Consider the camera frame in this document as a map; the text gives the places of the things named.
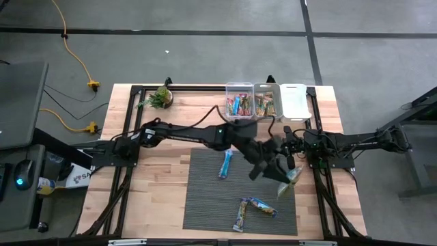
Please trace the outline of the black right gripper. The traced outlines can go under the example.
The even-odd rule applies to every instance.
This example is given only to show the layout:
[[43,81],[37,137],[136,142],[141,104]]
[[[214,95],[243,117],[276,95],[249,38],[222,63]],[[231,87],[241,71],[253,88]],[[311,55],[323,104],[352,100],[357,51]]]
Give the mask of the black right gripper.
[[281,140],[280,153],[286,157],[287,167],[289,170],[292,170],[296,167],[293,155],[299,152],[305,152],[304,137],[299,137],[296,133],[306,131],[307,130],[303,128],[293,131],[290,126],[283,127],[285,138]]

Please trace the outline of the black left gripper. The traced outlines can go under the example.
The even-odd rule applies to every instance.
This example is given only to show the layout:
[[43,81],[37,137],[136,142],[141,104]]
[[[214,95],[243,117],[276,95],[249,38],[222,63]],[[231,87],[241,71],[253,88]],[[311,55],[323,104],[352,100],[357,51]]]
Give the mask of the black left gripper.
[[276,155],[282,153],[283,140],[278,135],[273,135],[267,141],[256,141],[254,138],[238,140],[238,150],[244,158],[254,164],[249,172],[249,178],[255,180],[259,175],[264,178],[276,180],[285,184],[291,183],[287,173],[281,167],[281,162]]

